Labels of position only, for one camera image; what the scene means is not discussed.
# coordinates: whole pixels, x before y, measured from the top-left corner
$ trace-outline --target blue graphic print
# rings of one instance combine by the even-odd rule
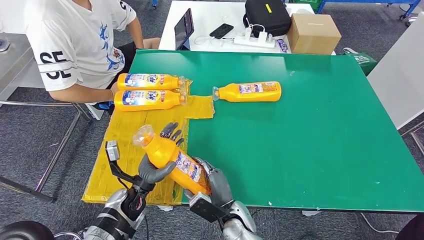
[[[119,68],[119,63],[123,63],[125,64],[125,58],[124,55],[121,54],[117,49],[113,49],[113,56],[117,59],[119,59],[119,61],[114,61],[109,57],[109,32],[107,31],[108,29],[108,25],[103,25],[103,22],[101,23],[101,27],[100,27],[100,33],[99,33],[99,37],[100,39],[102,39],[104,41],[103,47],[101,48],[102,50],[106,50],[106,61],[109,63],[109,66],[107,68],[107,70],[109,71],[110,69],[116,70]]]

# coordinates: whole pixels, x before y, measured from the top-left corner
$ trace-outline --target white t-shirt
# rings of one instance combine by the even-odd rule
[[[105,89],[125,65],[114,47],[136,12],[120,0],[90,0],[92,11],[72,0],[30,0],[25,32],[47,91],[74,84]]]

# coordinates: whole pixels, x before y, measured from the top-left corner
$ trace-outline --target smartphone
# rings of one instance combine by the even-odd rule
[[[221,39],[227,33],[229,33],[231,30],[233,30],[233,28],[234,28],[234,26],[223,23],[221,26],[219,26],[217,29],[215,29],[213,32],[211,32],[209,34],[209,36],[214,37],[216,39]]]

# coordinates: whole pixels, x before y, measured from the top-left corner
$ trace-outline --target product label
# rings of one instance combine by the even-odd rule
[[[125,77],[124,84],[126,87],[149,87],[164,84],[164,74],[142,74],[142,73],[128,73]]]
[[[202,169],[193,159],[180,151],[175,163],[179,170],[187,174],[196,183],[199,182]]]
[[[277,90],[277,85],[272,81],[239,84],[238,90],[241,94],[272,92]]]
[[[122,95],[122,103],[124,105],[146,105],[147,103],[155,103],[157,101],[162,103],[165,100],[165,91],[129,91],[126,90]]]

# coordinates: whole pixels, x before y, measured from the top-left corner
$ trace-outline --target gray carpet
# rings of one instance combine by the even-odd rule
[[[159,0],[157,10],[151,8],[150,1],[127,2],[137,11],[142,21],[144,37],[160,37],[171,2]],[[343,37],[336,49],[338,54],[342,52],[343,47],[350,47],[367,52],[376,60],[380,60],[406,29],[404,23],[398,20],[403,11],[397,4],[386,7],[385,4],[328,3],[323,12],[333,17]],[[116,33],[116,46],[129,41],[131,37],[127,32]],[[33,88],[18,88],[10,100],[51,101],[43,89]],[[36,181],[42,176],[42,171],[57,148],[57,145],[53,144],[62,139],[75,113],[73,108],[0,107],[0,175],[35,187]],[[419,120],[410,123],[401,131],[406,131]],[[45,186],[45,193],[57,197],[54,203],[43,203],[0,187],[0,226],[16,221],[34,220],[47,225],[55,233],[78,231],[88,226],[102,205],[84,203],[80,199],[108,122],[107,116],[92,123],[82,119],[78,122]],[[424,130],[418,134],[424,140]],[[404,140],[417,164],[424,169],[424,156],[412,138],[407,135]],[[400,231],[413,217],[402,214],[366,215],[377,229],[396,231]],[[147,208],[147,217],[151,240],[221,239],[216,224],[209,224],[186,207],[176,207],[171,212],[164,212],[151,206]],[[299,210],[260,209],[254,219],[258,233],[264,239],[395,239],[394,234],[372,231],[358,213],[351,212],[322,212],[305,217]],[[145,239],[145,231],[143,223],[134,239]]]

